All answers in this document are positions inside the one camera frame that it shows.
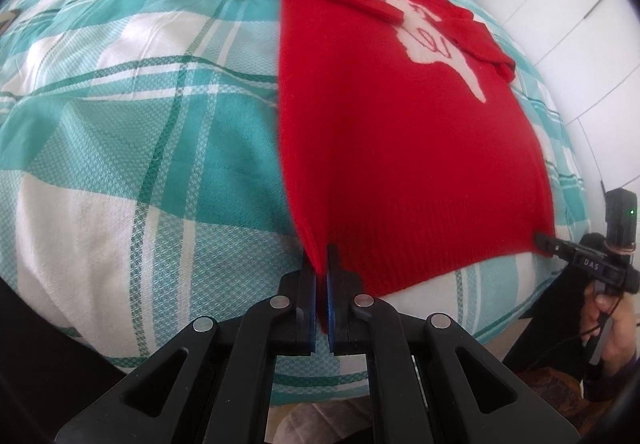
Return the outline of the person's right hand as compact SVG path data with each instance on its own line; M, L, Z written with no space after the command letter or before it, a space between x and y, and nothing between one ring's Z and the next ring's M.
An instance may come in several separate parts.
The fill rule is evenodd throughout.
M589 334L582 336L582 340L587 341L590 336L600 332L597 324L600 314L610 315L612 325L603 346L601 363L604 374L607 377L613 377L636 358L637 320L634 297L628 293L621 297L596 294L595 284L594 281L591 282L584 292L585 302L582 307L582 317L580 317L580 332L589 330Z

